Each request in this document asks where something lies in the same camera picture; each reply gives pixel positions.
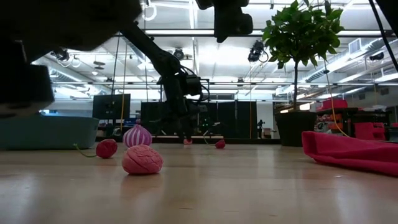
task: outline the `red chair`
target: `red chair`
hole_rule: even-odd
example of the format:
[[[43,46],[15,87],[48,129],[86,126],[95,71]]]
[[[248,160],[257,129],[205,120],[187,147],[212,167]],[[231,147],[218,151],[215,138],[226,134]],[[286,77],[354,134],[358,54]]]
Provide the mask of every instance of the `red chair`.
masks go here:
[[[383,123],[355,123],[355,137],[357,139],[362,140],[377,140],[377,141],[385,141],[386,136],[384,133],[386,130],[384,129]]]

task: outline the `fluorescent light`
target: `fluorescent light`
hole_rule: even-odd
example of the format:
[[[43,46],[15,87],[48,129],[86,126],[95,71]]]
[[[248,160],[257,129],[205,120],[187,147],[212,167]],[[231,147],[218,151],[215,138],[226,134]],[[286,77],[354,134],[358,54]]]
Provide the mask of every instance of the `fluorescent light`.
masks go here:
[[[355,92],[357,92],[357,91],[359,91],[359,90],[363,90],[363,89],[365,89],[365,87],[355,88],[355,89],[353,89],[353,90],[350,90],[350,91],[345,92],[345,94],[352,94],[352,93],[355,93]]]
[[[359,74],[350,75],[349,77],[340,80],[339,83],[344,83],[344,82],[353,81],[354,79],[356,79],[356,78],[358,78],[358,77],[360,77],[360,76],[361,76],[361,75],[359,75]]]
[[[145,30],[147,35],[213,35],[214,30],[195,30],[195,29],[184,29],[184,30]]]
[[[379,30],[343,30],[338,35],[381,35]]]
[[[300,110],[309,110],[311,108],[311,105],[309,103],[300,105]]]
[[[298,95],[297,99],[299,100],[299,99],[304,98],[304,97],[305,97],[305,94],[303,93],[303,94]]]
[[[145,30],[147,35],[213,35],[213,29],[147,29]],[[253,30],[251,36],[262,36],[262,30]],[[378,30],[343,30],[338,33],[338,35],[351,36],[351,35],[361,35],[361,36],[373,36],[381,35]]]
[[[398,78],[398,73],[394,73],[391,75],[384,75],[383,77],[377,78],[374,81],[375,82],[385,82],[385,81],[389,81],[389,80],[394,80]]]
[[[335,96],[340,95],[340,93],[332,93],[331,95],[333,97],[335,97]],[[324,94],[324,95],[318,96],[317,98],[319,98],[319,99],[327,99],[327,98],[330,98],[330,94],[329,93],[328,94]]]

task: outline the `pink onion toy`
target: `pink onion toy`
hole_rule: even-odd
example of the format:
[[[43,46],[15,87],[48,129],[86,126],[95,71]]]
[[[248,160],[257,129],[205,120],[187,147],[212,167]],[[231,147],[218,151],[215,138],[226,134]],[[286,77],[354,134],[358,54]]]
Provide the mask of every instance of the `pink onion toy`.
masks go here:
[[[152,144],[152,135],[140,124],[136,124],[133,128],[124,133],[123,143],[127,147],[137,146],[140,144],[150,146]]]
[[[123,169],[132,175],[155,174],[163,166],[163,158],[150,146],[130,147],[122,160]]]
[[[98,143],[95,153],[98,157],[109,159],[118,150],[118,144],[113,139],[105,139]]]

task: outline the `cable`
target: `cable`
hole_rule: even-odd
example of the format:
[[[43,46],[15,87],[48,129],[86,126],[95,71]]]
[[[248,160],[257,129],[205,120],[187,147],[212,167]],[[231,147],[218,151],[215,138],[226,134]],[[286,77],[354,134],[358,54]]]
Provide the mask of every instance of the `cable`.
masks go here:
[[[387,36],[386,36],[386,33],[384,32],[383,24],[381,23],[381,20],[380,20],[380,17],[379,17],[379,13],[377,12],[377,9],[376,9],[376,7],[374,5],[373,0],[369,0],[369,3],[371,5],[371,7],[372,7],[372,11],[374,13],[374,17],[376,18],[376,22],[377,22],[377,24],[379,26],[381,37],[383,38],[383,41],[384,41],[384,45],[387,48],[388,54],[391,57],[392,63],[394,64],[394,67],[398,71],[398,63],[397,63],[397,60],[396,60],[396,58],[394,56],[394,53],[392,52],[390,43],[387,40]]]
[[[124,74],[123,74],[123,93],[122,93],[122,113],[120,117],[120,133],[123,133],[123,113],[124,113],[124,87],[126,82],[126,67],[127,67],[127,44],[124,55]]]
[[[85,157],[87,157],[87,158],[94,158],[94,157],[97,156],[97,155],[89,156],[89,155],[84,154],[84,153],[81,151],[81,149],[77,146],[76,143],[74,143],[73,146],[80,152],[80,154],[82,154],[83,156],[85,156]]]
[[[329,82],[328,72],[326,72],[326,80],[328,81],[328,88],[329,88],[330,100],[331,100],[331,112],[333,113],[333,120],[335,121],[335,125],[336,125],[337,129],[338,129],[344,136],[349,137],[343,130],[340,129],[340,127],[338,126],[337,121],[336,121],[335,106],[334,106],[334,104],[333,104],[333,94],[331,93],[331,85],[330,85],[330,82]]]
[[[252,112],[251,112],[251,75],[252,72],[250,72],[250,76],[249,76],[249,81],[250,81],[250,139],[251,139],[251,134],[252,134]]]
[[[267,52],[264,51],[264,54],[267,56],[267,60],[262,61],[262,60],[259,59],[259,62],[261,62],[261,63],[266,63],[269,60],[269,56],[268,56]]]
[[[118,37],[118,46],[116,46],[116,55],[114,57],[113,80],[112,80],[112,89],[111,89],[112,100],[113,100],[113,91],[114,91],[114,78],[116,76],[116,64],[118,63],[119,43],[120,43],[120,36]]]

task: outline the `yellow cable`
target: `yellow cable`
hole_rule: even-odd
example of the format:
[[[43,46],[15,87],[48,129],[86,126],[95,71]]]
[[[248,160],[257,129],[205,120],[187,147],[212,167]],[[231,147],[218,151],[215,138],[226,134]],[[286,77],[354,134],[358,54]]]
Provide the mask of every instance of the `yellow cable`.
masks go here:
[[[333,95],[331,94],[331,85],[329,82],[329,76],[326,73],[326,79],[328,80],[328,88],[329,88],[329,93],[330,93],[330,100],[331,100],[331,112],[333,113],[333,120],[335,121],[335,125],[338,128],[338,130],[344,134],[345,136],[349,137],[343,130],[340,129],[340,127],[337,125],[337,121],[336,121],[336,114],[335,114],[335,106],[333,104]]]

